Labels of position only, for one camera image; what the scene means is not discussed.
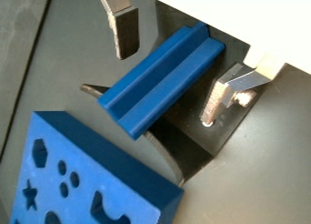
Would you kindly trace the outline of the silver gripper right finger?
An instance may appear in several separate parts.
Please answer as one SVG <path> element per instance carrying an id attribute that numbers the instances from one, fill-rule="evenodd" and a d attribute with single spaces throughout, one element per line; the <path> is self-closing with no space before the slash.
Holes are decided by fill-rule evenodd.
<path id="1" fill-rule="evenodd" d="M 200 114 L 200 121 L 209 127 L 217 116 L 233 104 L 248 107 L 256 97 L 255 87 L 268 83 L 271 79 L 255 69 L 235 63 L 215 80 Z"/>

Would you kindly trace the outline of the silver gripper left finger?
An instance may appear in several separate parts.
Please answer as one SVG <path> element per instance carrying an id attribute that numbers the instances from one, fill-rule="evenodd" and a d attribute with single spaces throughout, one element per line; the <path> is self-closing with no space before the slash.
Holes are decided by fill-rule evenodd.
<path id="1" fill-rule="evenodd" d="M 101 4 L 113 31 L 116 57 L 122 60 L 140 47 L 138 9 L 130 5 L 129 0 L 101 0 Z"/>

